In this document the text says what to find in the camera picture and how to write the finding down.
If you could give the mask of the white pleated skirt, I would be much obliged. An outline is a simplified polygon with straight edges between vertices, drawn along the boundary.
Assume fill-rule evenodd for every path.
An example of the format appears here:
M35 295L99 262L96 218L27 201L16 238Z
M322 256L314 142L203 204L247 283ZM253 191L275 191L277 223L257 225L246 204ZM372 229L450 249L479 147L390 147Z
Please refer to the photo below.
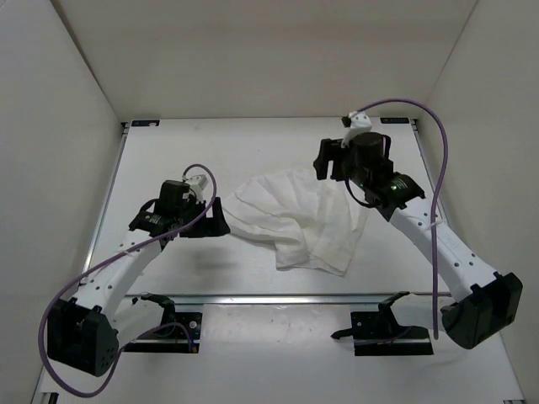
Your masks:
M343 184L319 181L308 169L251 178L222 208L234 236L274 246L278 270L308 268L337 276L349 269L368 217Z

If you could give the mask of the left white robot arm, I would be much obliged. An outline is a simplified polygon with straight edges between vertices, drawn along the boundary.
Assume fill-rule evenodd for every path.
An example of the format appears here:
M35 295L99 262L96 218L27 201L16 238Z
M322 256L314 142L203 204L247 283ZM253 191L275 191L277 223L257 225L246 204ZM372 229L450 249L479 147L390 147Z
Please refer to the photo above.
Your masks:
M118 352L142 334L173 331L173 302L145 293L122 306L144 269L175 237L222 237L230 228L221 201L203 198L206 175L167 180L159 196L146 202L131 221L115 260L91 273L68 299L55 301L46 315L48 359L94 376L112 366Z

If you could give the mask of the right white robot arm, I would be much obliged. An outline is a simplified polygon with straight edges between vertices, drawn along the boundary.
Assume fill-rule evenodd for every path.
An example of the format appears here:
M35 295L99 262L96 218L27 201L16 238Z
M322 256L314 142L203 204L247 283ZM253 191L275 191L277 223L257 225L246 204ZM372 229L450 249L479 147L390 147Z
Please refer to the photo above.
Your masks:
M420 250L433 266L433 278L442 279L451 293L451 303L426 304L425 322L418 318L420 298L395 295L380 305L378 329L393 338L411 325L433 327L461 348L475 348L514 321L523 284L515 274L501 274L485 263L437 220L435 202L411 177L394 170L390 147L390 137L376 132L359 134L347 146L340 139L323 139L313 162L319 180L360 187L366 206Z

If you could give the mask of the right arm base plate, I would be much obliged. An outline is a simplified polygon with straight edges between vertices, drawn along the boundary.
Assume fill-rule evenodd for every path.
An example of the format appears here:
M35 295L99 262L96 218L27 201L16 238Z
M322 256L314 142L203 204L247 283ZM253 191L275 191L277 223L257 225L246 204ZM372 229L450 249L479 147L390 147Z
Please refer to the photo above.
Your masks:
M401 291L380 302L376 311L352 311L351 327L333 332L331 338L352 338L356 357L433 355L427 329L398 325L392 314L393 304L409 296Z

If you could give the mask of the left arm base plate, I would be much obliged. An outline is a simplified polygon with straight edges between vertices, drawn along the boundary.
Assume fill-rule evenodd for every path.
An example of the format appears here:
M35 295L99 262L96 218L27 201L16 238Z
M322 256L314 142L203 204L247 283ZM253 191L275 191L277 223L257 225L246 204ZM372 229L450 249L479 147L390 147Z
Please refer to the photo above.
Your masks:
M159 305L163 309L160 329L146 332L128 343L128 353L197 354L203 314L201 311L181 311L174 301L164 295L143 294L132 299L133 303L144 302Z

